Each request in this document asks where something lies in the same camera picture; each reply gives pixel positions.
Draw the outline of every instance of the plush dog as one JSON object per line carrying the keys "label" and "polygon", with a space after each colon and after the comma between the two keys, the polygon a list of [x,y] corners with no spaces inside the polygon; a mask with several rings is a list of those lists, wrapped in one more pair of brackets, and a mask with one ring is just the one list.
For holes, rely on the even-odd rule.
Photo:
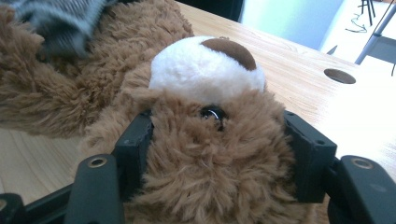
{"label": "plush dog", "polygon": [[193,36],[170,0],[118,4],[105,14],[88,59],[36,53],[42,38],[0,13],[0,125],[81,135],[83,157],[110,153],[140,112],[154,133],[133,223],[319,223],[293,197],[284,107],[247,49]]}

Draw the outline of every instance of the table surface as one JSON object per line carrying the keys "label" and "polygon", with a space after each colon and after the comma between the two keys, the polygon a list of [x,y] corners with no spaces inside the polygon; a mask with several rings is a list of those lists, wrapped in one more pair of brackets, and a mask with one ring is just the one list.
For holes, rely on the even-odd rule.
{"label": "table surface", "polygon": [[[264,69],[269,91],[338,145],[337,157],[377,161],[396,180],[396,82],[376,78],[336,59],[237,22],[180,4],[195,35],[225,36],[244,45]],[[325,69],[356,78],[343,84]],[[72,182],[79,138],[49,139],[0,129],[0,192],[19,193],[25,203]]]}

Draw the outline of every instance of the black button eye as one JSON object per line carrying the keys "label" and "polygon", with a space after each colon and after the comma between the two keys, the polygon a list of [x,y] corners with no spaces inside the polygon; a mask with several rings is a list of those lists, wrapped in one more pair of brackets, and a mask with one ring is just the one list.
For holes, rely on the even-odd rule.
{"label": "black button eye", "polygon": [[227,119],[227,114],[217,105],[207,105],[201,109],[202,118],[209,119],[212,116],[219,125],[218,131],[222,132],[224,130],[223,119]]}

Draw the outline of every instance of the plush dog head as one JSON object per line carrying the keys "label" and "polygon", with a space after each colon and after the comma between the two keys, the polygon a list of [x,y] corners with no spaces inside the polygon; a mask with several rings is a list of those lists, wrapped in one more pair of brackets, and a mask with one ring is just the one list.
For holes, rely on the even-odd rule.
{"label": "plush dog head", "polygon": [[154,134],[135,223],[296,223],[293,155],[284,107],[244,47],[225,39],[176,42],[151,64],[144,102]]}

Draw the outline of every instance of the fluffy brown fur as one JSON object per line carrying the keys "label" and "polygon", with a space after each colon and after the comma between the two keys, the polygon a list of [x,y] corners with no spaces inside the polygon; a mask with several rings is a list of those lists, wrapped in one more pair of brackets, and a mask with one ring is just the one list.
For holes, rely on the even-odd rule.
{"label": "fluffy brown fur", "polygon": [[128,213],[136,223],[310,223],[310,205],[292,196],[274,96],[247,91],[221,104],[223,132],[200,117],[204,106],[169,92],[153,103],[147,184]]}
{"label": "fluffy brown fur", "polygon": [[293,198],[294,159],[283,106],[245,91],[219,106],[224,131],[199,102],[148,90],[150,61],[192,36],[171,0],[118,4],[101,19],[86,60],[36,59],[42,38],[0,11],[0,126],[48,136],[83,135],[83,157],[109,153],[134,116],[151,108],[147,184],[125,204],[133,223],[319,223]]}
{"label": "fluffy brown fur", "polygon": [[[190,24],[171,0],[117,4],[104,14],[86,60],[41,63],[43,39],[26,24],[9,23],[0,12],[0,125],[33,134],[68,137],[84,134],[120,91],[125,76],[175,41],[192,36]],[[135,77],[149,84],[149,73]]]}

